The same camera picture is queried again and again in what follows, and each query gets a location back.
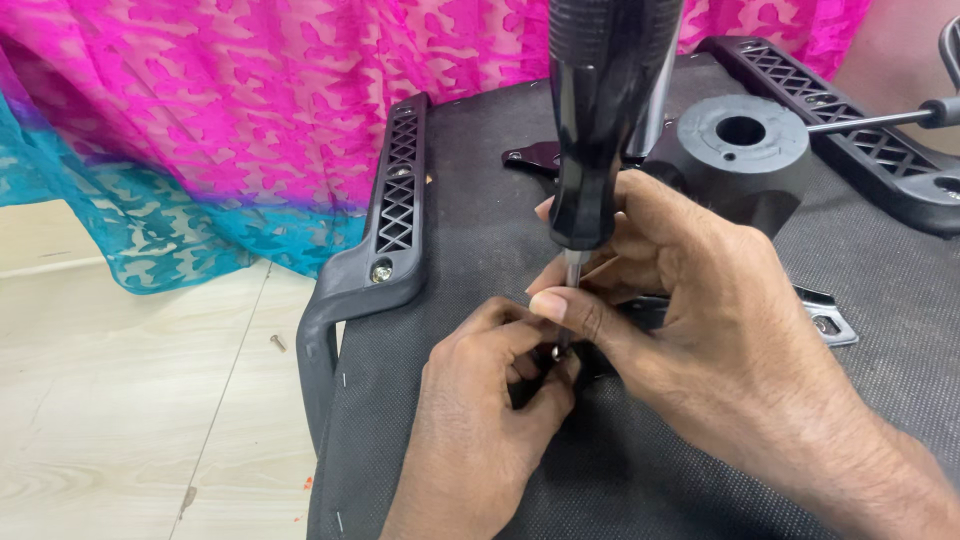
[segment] pink fabric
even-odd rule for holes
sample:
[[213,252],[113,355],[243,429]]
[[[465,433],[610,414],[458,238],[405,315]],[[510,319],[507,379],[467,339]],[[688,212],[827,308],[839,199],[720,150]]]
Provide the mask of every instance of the pink fabric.
[[[681,50],[757,35],[833,74],[870,0],[688,0]],[[6,0],[0,44],[83,157],[195,199],[360,212],[386,106],[547,75],[546,0]]]

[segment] pink and blue curtain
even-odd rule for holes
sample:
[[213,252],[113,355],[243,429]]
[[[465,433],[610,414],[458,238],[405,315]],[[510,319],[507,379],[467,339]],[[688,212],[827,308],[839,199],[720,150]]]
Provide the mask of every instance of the pink and blue curtain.
[[[772,39],[830,77],[870,0],[687,0],[681,52]],[[0,206],[64,199],[150,293],[363,231],[386,109],[547,75],[547,0],[4,0]]]

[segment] hand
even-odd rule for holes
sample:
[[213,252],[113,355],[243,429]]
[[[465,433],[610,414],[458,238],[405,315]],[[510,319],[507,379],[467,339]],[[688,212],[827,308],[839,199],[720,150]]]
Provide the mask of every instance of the hand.
[[[594,342],[687,442],[833,525],[871,537],[960,529],[935,459],[860,400],[762,233],[636,171],[620,173],[616,202],[585,290],[554,286],[557,258],[528,289],[534,313]],[[671,297],[650,333],[612,306],[644,293]]]
[[537,377],[529,353],[556,334],[525,307],[492,298],[433,348],[381,538],[493,538],[507,525],[573,408],[579,364],[559,362],[521,410],[507,383]]

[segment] black fabric seat bottom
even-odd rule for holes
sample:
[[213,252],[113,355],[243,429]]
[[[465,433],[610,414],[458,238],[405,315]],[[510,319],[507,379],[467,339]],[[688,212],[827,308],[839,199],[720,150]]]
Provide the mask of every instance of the black fabric seat bottom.
[[[678,61],[671,116],[743,87],[709,55]],[[427,118],[427,281],[411,304],[350,321],[319,456],[310,538],[376,538],[409,437],[420,369],[480,303],[523,289],[557,252],[533,213],[538,182],[500,154],[556,137],[548,85],[520,85]],[[867,404],[960,480],[960,242],[874,208],[819,160],[777,238],[799,285],[834,295],[860,335],[835,351]],[[831,538],[812,516],[685,444],[617,378],[580,396],[501,538]]]

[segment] floor seam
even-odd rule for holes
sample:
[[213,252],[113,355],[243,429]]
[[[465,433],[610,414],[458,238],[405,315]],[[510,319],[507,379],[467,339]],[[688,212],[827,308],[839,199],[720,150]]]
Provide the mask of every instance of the floor seam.
[[[263,283],[260,284],[260,292],[256,295],[256,301],[253,302],[253,310],[250,312],[250,319],[247,321],[247,327],[243,330],[243,335],[240,337],[240,345],[237,347],[237,353],[233,356],[233,364],[230,365],[230,371],[227,374],[227,382],[224,383],[224,391],[220,393],[220,400],[217,402],[217,408],[213,410],[213,419],[210,421],[210,427],[206,430],[206,437],[204,437],[204,443],[200,447],[200,454],[197,456],[197,462],[193,465],[193,472],[190,474],[190,480],[186,484],[186,493],[183,495],[183,499],[186,501],[190,496],[190,489],[193,486],[193,480],[197,476],[197,470],[200,468],[200,460],[204,457],[204,450],[206,450],[206,443],[210,440],[210,434],[213,432],[213,425],[217,422],[217,414],[220,413],[220,405],[224,404],[224,396],[227,395],[227,388],[230,385],[230,379],[233,378],[233,370],[237,367],[237,360],[240,359],[240,352],[243,351],[244,343],[247,341],[247,334],[250,333],[250,326],[253,324],[253,316],[256,314],[256,308],[260,305],[260,298],[263,296],[263,289],[267,286],[267,279],[270,278],[270,271],[273,270],[274,264],[271,262],[270,266],[267,266],[267,273],[263,276]],[[180,510],[177,512],[177,517],[174,518],[174,526],[170,529],[170,536],[167,537],[167,540],[173,540],[174,533],[177,532],[177,524],[183,517],[183,510],[186,508],[186,504],[180,506]]]

